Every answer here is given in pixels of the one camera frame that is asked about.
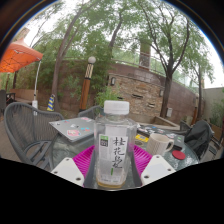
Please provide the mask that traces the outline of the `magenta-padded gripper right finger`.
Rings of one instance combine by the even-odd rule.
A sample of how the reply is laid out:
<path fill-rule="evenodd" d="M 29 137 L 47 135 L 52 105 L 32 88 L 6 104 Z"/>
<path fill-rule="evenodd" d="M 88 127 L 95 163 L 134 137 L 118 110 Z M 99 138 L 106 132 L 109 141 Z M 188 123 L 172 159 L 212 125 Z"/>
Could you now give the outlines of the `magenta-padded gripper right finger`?
<path fill-rule="evenodd" d="M 132 174 L 136 187 L 145 186 L 175 172 L 175 169 L 161 156 L 152 156 L 139 146 L 134 147 Z"/>

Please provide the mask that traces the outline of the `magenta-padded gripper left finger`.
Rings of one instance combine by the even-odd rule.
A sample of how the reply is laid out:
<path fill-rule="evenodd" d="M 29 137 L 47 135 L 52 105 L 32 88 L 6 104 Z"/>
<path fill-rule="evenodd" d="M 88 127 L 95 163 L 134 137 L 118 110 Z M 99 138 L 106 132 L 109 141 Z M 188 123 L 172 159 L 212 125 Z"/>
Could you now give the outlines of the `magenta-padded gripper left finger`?
<path fill-rule="evenodd" d="M 90 146 L 73 158 L 65 157 L 51 173 L 81 187 L 90 188 L 94 168 L 94 147 Z"/>

